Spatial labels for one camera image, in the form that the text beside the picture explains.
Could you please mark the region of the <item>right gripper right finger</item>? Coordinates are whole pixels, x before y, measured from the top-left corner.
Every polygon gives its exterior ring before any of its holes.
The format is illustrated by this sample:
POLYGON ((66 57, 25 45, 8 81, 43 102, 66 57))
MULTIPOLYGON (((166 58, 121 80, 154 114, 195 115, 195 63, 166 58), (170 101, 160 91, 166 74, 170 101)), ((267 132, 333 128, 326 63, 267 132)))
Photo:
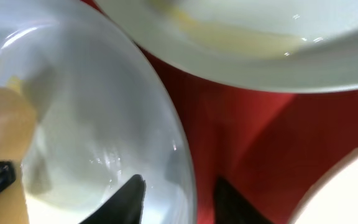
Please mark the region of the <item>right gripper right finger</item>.
POLYGON ((216 181, 213 200, 215 224, 272 224, 222 177, 216 181))

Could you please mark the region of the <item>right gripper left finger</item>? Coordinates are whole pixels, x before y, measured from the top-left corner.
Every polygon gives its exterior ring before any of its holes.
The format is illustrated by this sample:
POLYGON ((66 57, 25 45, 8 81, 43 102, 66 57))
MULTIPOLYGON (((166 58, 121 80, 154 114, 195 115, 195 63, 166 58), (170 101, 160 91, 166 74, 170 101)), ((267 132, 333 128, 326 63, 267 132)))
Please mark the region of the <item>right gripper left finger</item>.
POLYGON ((140 224, 146 184, 133 175, 112 197, 81 224, 140 224))

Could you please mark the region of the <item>green and yellow sponge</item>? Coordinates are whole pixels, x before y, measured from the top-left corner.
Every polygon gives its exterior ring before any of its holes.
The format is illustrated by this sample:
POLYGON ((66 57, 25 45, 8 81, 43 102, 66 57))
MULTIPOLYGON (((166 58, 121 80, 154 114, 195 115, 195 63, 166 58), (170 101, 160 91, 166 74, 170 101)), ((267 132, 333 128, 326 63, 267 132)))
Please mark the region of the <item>green and yellow sponge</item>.
POLYGON ((22 94, 22 81, 12 77, 0 87, 0 161, 11 161, 16 181, 0 193, 0 223, 28 224, 21 164, 35 131, 37 115, 22 94))

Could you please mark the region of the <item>light blue plate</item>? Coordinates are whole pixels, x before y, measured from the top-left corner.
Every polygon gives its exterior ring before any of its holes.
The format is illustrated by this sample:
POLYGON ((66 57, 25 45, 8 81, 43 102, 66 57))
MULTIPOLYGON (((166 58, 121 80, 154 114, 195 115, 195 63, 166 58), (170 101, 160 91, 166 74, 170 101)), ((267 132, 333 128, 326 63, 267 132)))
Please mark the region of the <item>light blue plate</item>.
POLYGON ((80 223, 133 175, 142 223, 195 223, 188 143, 135 44, 81 1, 0 1, 0 86, 38 114, 22 162, 31 223, 80 223))

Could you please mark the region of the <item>white plate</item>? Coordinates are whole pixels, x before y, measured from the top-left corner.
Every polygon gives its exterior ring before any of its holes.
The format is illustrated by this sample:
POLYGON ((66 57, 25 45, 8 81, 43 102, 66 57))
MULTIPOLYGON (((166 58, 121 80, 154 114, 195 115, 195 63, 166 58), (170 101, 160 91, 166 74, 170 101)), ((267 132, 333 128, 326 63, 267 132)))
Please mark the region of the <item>white plate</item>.
POLYGON ((358 223, 358 148, 310 187, 288 223, 358 223))

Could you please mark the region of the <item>light green plate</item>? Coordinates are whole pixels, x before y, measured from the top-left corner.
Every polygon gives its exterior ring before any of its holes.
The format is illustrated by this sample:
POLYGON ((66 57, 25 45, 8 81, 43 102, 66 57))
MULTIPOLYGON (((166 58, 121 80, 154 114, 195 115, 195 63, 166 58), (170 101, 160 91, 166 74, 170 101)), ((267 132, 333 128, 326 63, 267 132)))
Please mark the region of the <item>light green plate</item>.
POLYGON ((358 90, 358 0, 97 0, 143 49, 241 88, 358 90))

